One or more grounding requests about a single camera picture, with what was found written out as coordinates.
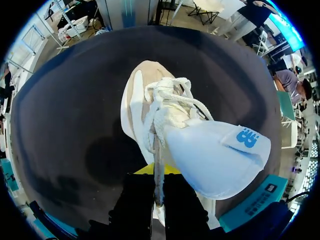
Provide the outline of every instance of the teal sign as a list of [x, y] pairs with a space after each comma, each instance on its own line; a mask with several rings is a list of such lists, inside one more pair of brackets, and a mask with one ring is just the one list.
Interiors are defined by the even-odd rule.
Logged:
[[276, 175], [269, 175], [261, 185], [238, 206], [222, 215], [221, 227], [229, 232], [248, 222], [264, 210], [269, 204], [280, 201], [288, 180]]
[[274, 25], [277, 26], [279, 31], [282, 33], [290, 47], [292, 48], [292, 51], [297, 51], [300, 48], [305, 46], [305, 43], [296, 30], [296, 28], [293, 26], [293, 24], [289, 21], [289, 19], [284, 15], [279, 8], [271, 1], [267, 0], [279, 13], [279, 15], [271, 13], [269, 18], [274, 23]]
[[12, 192], [18, 190], [19, 187], [16, 182], [16, 178], [15, 178], [12, 166], [11, 166], [11, 162], [8, 159], [3, 158], [3, 159], [1, 159], [1, 167], [2, 167], [4, 178], [6, 180], [8, 187], [10, 188], [10, 190]]

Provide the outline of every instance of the gray shirt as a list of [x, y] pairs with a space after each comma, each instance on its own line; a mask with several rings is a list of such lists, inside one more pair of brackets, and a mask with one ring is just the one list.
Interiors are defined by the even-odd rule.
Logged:
[[282, 86], [286, 92], [289, 93], [291, 97], [291, 102], [293, 105], [301, 101], [301, 95], [297, 91], [297, 85], [299, 79], [297, 76], [290, 70], [281, 70], [275, 72], [277, 77], [280, 79]]

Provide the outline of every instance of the man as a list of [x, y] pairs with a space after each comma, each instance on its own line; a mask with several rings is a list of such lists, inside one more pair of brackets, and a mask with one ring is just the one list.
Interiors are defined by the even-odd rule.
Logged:
[[9, 64], [7, 62], [1, 66], [0, 71], [1, 71], [0, 103], [4, 104], [5, 99], [11, 96], [12, 91], [15, 90], [15, 87], [10, 86], [11, 72], [9, 70]]
[[300, 62], [303, 66], [308, 66], [307, 59], [304, 56], [300, 56], [297, 53], [292, 53], [290, 55], [284, 55], [276, 63], [270, 64], [268, 69], [272, 72], [272, 74], [285, 69], [293, 69], [295, 73], [297, 73], [297, 65]]
[[307, 79], [299, 81], [298, 77], [290, 70], [275, 72], [273, 79], [279, 91], [289, 93], [293, 105], [302, 98], [309, 100], [312, 96], [312, 87]]
[[231, 21], [227, 20], [217, 30], [217, 35], [221, 36], [236, 28], [236, 33], [232, 35], [229, 40], [235, 42], [247, 35], [255, 28], [263, 26], [271, 13], [278, 14], [266, 0], [240, 0], [246, 6], [240, 8], [231, 16]]

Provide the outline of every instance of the black shirt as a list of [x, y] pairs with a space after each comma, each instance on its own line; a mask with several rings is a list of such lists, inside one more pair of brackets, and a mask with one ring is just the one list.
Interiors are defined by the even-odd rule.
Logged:
[[[266, 0], [260, 1], [271, 6]], [[254, 5], [254, 0], [246, 0], [246, 2], [247, 5], [240, 8], [238, 12], [246, 19], [248, 19], [250, 22], [252, 22], [254, 25], [256, 25], [257, 28], [261, 27], [267, 20], [269, 15], [272, 13], [272, 11], [266, 8], [265, 6]]]

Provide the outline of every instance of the table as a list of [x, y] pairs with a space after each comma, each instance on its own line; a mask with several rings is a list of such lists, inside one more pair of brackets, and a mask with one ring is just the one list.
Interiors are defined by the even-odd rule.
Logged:
[[144, 60], [190, 79], [193, 96], [215, 120], [249, 127], [271, 140], [264, 170], [238, 195], [217, 201], [217, 217], [279, 172], [280, 106], [267, 66], [253, 51], [178, 27], [104, 33], [48, 61], [12, 105], [14, 160], [26, 194], [72, 227], [85, 229], [89, 219], [108, 223], [124, 175], [146, 165], [120, 122], [126, 82]]

